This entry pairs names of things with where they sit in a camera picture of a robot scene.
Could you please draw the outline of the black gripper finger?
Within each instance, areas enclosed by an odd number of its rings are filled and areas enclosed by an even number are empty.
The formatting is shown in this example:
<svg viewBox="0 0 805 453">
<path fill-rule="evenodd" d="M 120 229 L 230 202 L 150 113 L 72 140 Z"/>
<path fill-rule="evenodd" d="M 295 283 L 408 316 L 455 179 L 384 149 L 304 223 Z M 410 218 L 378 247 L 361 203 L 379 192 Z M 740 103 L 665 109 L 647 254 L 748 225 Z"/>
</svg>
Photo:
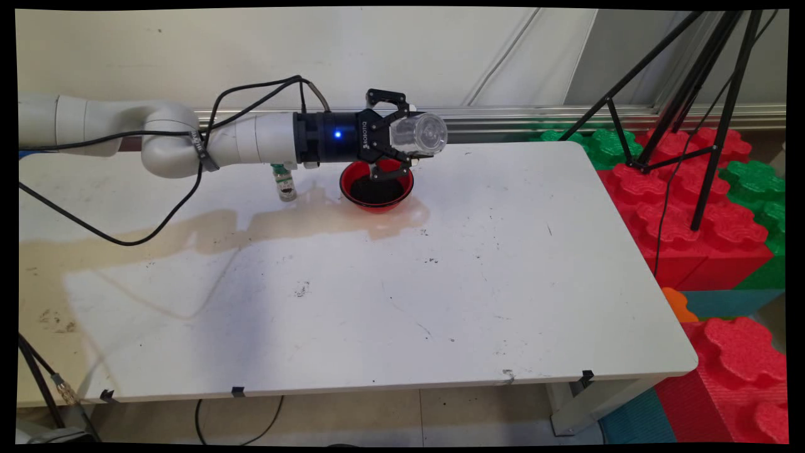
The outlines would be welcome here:
<svg viewBox="0 0 805 453">
<path fill-rule="evenodd" d="M 383 182 L 408 177 L 411 174 L 411 167 L 415 160 L 419 160 L 417 155 L 397 150 L 390 145 L 382 143 L 372 143 L 370 149 L 380 154 L 374 162 L 369 163 L 371 182 Z"/>
<path fill-rule="evenodd" d="M 380 103 L 391 104 L 396 109 L 382 116 L 374 109 Z M 408 103 L 405 94 L 380 89 L 369 89 L 366 92 L 366 109 L 370 112 L 370 119 L 366 120 L 367 126 L 391 126 L 395 121 L 404 120 L 415 114 L 414 106 Z"/>
</svg>

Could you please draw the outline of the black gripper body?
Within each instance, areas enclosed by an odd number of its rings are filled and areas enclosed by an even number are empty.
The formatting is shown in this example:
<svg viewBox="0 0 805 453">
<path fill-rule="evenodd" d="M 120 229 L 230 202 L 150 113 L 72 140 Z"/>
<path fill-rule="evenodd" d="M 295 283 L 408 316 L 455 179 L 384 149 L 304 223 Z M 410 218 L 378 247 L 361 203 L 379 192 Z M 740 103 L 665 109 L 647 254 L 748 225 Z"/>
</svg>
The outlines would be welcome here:
<svg viewBox="0 0 805 453">
<path fill-rule="evenodd" d="M 296 163 L 375 163 L 382 160 L 382 152 L 373 147 L 374 143 L 380 144 L 373 125 L 381 119 L 380 114 L 371 109 L 292 114 Z"/>
</svg>

